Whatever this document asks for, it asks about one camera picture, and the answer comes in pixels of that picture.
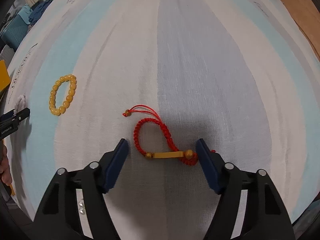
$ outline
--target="gold bead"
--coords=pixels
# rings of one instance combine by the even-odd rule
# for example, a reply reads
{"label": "gold bead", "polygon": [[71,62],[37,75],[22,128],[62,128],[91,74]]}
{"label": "gold bead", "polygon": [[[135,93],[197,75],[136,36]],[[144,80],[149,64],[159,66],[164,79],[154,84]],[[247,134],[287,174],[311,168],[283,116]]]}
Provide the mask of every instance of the gold bead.
{"label": "gold bead", "polygon": [[75,90],[75,89],[76,89],[76,87],[77,87],[77,85],[76,85],[76,84],[70,84],[70,89]]}
{"label": "gold bead", "polygon": [[153,158],[153,154],[152,153],[146,153],[146,155],[145,155],[145,157],[147,158],[147,159],[152,159]]}
{"label": "gold bead", "polygon": [[125,113],[125,116],[130,116],[131,115],[131,112],[130,112],[129,109],[127,109],[124,113]]}
{"label": "gold bead", "polygon": [[70,103],[68,101],[63,101],[62,105],[65,107],[65,108],[68,108],[70,106]]}
{"label": "gold bead", "polygon": [[193,157],[193,151],[192,150],[186,150],[184,152],[184,156],[187,158],[187,159],[192,159]]}
{"label": "gold bead", "polygon": [[66,108],[65,108],[64,106],[60,106],[60,107],[59,107],[59,112],[60,112],[61,114],[64,114],[65,111],[66,111]]}
{"label": "gold bead", "polygon": [[57,109],[57,108],[54,109],[54,115],[56,115],[56,116],[60,115],[59,109]]}
{"label": "gold bead", "polygon": [[75,92],[74,90],[72,90],[72,89],[70,89],[69,92],[68,92],[68,94],[71,95],[71,96],[74,96],[75,93],[76,93],[76,92]]}
{"label": "gold bead", "polygon": [[68,101],[70,103],[70,102],[72,102],[72,100],[73,100],[73,96],[67,95],[66,101]]}

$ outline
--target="light blue fabric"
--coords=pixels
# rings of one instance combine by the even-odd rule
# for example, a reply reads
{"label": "light blue fabric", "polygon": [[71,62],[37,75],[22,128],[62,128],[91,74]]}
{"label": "light blue fabric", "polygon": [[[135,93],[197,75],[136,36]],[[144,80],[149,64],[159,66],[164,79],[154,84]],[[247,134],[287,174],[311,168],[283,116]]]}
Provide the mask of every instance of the light blue fabric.
{"label": "light blue fabric", "polygon": [[[114,2],[115,0],[92,0],[52,44],[35,79],[29,104],[38,106],[32,109],[33,114],[30,115],[30,123],[36,127],[27,141],[28,156],[25,159],[27,163],[24,164],[29,167],[25,177],[27,188],[34,189],[29,194],[35,209],[56,170],[52,138],[58,118],[48,111],[48,95],[61,75],[72,73],[88,37]],[[61,89],[56,97],[57,105],[61,105],[63,97]]]}
{"label": "light blue fabric", "polygon": [[21,8],[21,10],[18,12],[18,14],[21,16],[22,20],[26,23],[26,24],[30,24],[29,22],[29,16],[32,13],[32,9],[30,8],[29,5],[25,5]]}

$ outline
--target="wooden surface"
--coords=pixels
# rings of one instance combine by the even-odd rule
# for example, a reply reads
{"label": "wooden surface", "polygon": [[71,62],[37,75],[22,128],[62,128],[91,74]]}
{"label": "wooden surface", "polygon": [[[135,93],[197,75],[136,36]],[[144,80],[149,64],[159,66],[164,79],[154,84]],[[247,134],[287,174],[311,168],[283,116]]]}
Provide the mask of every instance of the wooden surface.
{"label": "wooden surface", "polygon": [[311,0],[281,0],[320,60],[320,13]]}

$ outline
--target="blue stripe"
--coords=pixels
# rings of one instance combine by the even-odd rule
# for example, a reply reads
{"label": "blue stripe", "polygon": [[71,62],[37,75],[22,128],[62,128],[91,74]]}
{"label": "blue stripe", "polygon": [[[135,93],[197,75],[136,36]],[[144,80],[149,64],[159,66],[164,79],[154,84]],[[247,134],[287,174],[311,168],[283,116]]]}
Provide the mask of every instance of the blue stripe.
{"label": "blue stripe", "polygon": [[[27,141],[27,150],[22,153],[23,166],[28,167],[26,186],[35,209],[56,171],[53,146],[58,117],[52,115],[48,108],[52,85],[60,76],[73,72],[87,39],[115,1],[92,0],[88,3],[54,42],[35,79],[28,101],[32,132]],[[61,87],[57,93],[57,106],[64,99],[64,91]]]}
{"label": "blue stripe", "polygon": [[[281,12],[282,16],[285,18],[285,20],[291,26],[291,28],[297,32],[298,38],[300,39],[300,41],[301,41],[301,39],[306,39],[305,36],[300,31],[298,25],[291,18],[289,12],[287,11],[287,9],[283,5],[283,3],[280,0],[269,0],[269,1],[276,7],[276,9],[279,12]],[[312,57],[312,60],[313,60],[313,63],[315,64],[315,66],[317,66],[318,69],[320,69],[320,62],[319,62],[318,58],[316,57],[316,55],[312,54],[311,57]]]}
{"label": "blue stripe", "polygon": [[297,205],[291,214],[291,219],[297,219],[316,195],[320,178],[320,112],[313,90],[302,66],[294,56],[290,47],[281,35],[272,27],[264,15],[248,0],[232,0],[242,13],[247,16],[264,33],[275,51],[282,59],[287,71],[294,81],[298,97],[303,109],[307,159],[303,172],[302,186]]}

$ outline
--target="red cord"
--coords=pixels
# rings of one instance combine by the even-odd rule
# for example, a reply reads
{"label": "red cord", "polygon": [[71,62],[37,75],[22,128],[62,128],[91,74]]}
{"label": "red cord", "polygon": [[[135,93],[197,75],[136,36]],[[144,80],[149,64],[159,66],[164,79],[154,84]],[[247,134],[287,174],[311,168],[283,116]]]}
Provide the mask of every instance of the red cord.
{"label": "red cord", "polygon": [[[136,110],[136,108],[146,108],[148,110]],[[171,133],[170,133],[168,127],[162,122],[160,116],[157,114],[157,112],[155,110],[153,110],[149,106],[136,105],[136,106],[132,107],[131,109],[126,110],[122,115],[125,116],[125,117],[128,117],[128,116],[131,115],[131,113],[151,114],[152,116],[155,117],[155,118],[143,118],[143,119],[141,119],[136,124],[136,127],[134,128],[134,131],[133,131],[134,145],[136,146],[137,150],[143,156],[145,156],[147,152],[145,152],[140,146],[140,143],[139,143],[139,132],[140,132],[140,129],[141,129],[142,125],[144,125],[147,122],[153,122],[153,123],[159,125],[160,129],[163,132],[164,137],[167,140],[169,148],[173,152],[178,152],[179,151],[178,147],[176,147],[176,145],[174,144],[174,142],[173,142],[173,140],[171,138]],[[187,159],[186,157],[180,157],[179,160],[182,161],[186,165],[193,166],[193,165],[196,165],[196,163],[198,161],[198,155],[197,155],[197,153],[194,152],[193,153],[193,157],[191,159]]]}

